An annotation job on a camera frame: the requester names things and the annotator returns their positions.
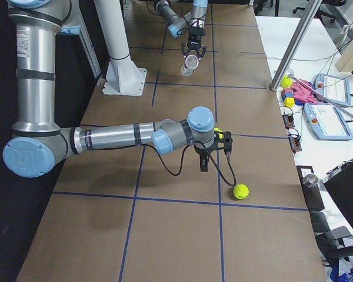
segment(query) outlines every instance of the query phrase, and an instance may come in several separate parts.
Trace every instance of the white table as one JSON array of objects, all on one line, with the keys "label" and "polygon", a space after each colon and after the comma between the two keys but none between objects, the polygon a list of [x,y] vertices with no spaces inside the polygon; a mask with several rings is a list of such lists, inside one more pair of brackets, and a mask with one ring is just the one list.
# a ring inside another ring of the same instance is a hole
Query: white table
[{"label": "white table", "polygon": [[[295,28],[298,25],[298,18],[273,18],[266,16],[257,16],[257,23],[264,46],[265,54],[268,60],[269,70],[272,77],[274,76],[280,59],[283,57],[285,50],[290,42]],[[299,46],[294,59],[316,60],[330,57],[336,51],[331,38],[325,28],[318,19],[314,19]],[[351,73],[341,73],[335,67],[340,54],[334,56],[330,75],[341,78],[349,76]],[[296,61],[293,60],[290,69],[294,71],[295,77],[313,82],[316,75],[320,72],[327,73],[329,63],[324,67],[328,59],[318,62]],[[348,78],[351,94],[353,94],[353,76]],[[277,92],[278,100],[281,99],[281,88]],[[292,110],[297,112],[301,106],[293,106]],[[353,114],[353,108],[347,108]],[[353,158],[353,140],[350,141],[321,141],[317,140],[311,133],[309,126],[302,117],[301,112],[294,114],[295,127],[302,135],[301,147],[302,151],[295,154],[294,161],[296,165],[312,166],[315,174],[323,179],[326,173],[335,166],[340,165],[343,161]],[[353,122],[349,123],[349,128],[353,133]],[[334,229],[340,226],[346,226],[350,232],[353,229],[347,223],[337,206],[332,201],[327,192],[321,192],[324,201],[325,215],[330,228]]]}]

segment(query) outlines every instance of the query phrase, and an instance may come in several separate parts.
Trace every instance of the black bracket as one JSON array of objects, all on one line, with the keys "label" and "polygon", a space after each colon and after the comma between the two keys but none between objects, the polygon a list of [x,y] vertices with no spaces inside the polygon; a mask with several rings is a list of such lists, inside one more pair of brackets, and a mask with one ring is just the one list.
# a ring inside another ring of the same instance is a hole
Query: black bracket
[{"label": "black bracket", "polygon": [[200,171],[207,172],[208,171],[208,163],[209,163],[209,155],[213,151],[224,150],[227,157],[230,157],[231,150],[232,150],[232,143],[233,139],[231,137],[231,132],[220,132],[215,131],[214,142],[213,144],[205,149],[205,148],[198,148],[196,145],[194,146],[195,151],[200,156]]}]

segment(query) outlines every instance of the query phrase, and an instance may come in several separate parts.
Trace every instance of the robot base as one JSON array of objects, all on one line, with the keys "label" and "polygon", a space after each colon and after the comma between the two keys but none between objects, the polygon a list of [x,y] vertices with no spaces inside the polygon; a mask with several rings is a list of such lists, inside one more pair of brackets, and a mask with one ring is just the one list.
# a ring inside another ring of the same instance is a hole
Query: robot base
[{"label": "robot base", "polygon": [[132,77],[121,72],[120,66],[118,67],[118,76],[115,75],[112,63],[110,62],[106,75],[106,83],[102,89],[103,94],[106,95],[126,95],[126,96],[141,96],[145,86],[146,69],[137,68],[131,61]]}]

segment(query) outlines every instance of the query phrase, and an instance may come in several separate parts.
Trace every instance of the pink cloth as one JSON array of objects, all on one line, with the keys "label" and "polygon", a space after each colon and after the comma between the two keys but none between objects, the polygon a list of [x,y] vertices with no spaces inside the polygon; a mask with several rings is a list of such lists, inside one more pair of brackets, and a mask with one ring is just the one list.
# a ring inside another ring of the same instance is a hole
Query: pink cloth
[{"label": "pink cloth", "polygon": [[[302,80],[302,82],[311,85],[308,81]],[[294,99],[300,101],[301,103],[310,103],[310,104],[319,104],[321,103],[318,101],[313,95],[310,90],[304,88],[298,82],[293,82],[290,88],[293,90],[293,97]]]}]

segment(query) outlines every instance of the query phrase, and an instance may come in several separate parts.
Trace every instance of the tennis ball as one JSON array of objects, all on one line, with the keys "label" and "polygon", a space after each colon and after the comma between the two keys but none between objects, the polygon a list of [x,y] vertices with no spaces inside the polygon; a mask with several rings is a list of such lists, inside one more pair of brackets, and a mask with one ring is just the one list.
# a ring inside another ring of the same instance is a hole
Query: tennis ball
[{"label": "tennis ball", "polygon": [[[214,128],[214,131],[223,132],[223,131],[222,131],[220,128],[218,128],[218,127],[215,127],[215,128]],[[219,134],[219,135],[218,135],[218,138],[222,139],[222,138],[224,138],[224,135],[223,135],[223,134]]]},{"label": "tennis ball", "polygon": [[281,87],[288,88],[292,86],[292,84],[293,84],[293,80],[289,78],[287,75],[284,75],[284,78],[282,78],[282,81],[281,81]]},{"label": "tennis ball", "polygon": [[246,185],[238,184],[234,186],[233,194],[238,200],[244,200],[247,198],[249,191]]}]

